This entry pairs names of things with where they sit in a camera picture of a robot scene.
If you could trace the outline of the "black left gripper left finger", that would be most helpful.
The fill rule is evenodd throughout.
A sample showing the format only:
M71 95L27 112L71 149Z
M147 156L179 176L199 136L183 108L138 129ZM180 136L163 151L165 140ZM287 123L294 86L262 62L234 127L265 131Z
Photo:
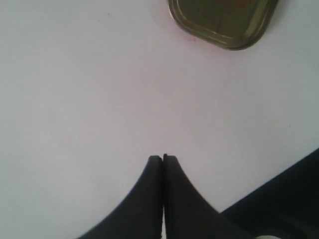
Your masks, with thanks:
M80 238L160 239L162 218L162 159L150 156L124 200Z

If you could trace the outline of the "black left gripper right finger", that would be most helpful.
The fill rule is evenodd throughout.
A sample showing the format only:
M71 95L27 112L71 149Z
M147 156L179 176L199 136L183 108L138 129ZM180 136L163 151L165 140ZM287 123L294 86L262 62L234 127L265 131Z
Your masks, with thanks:
M175 156L163 156L164 217L168 239L252 239L200 195Z

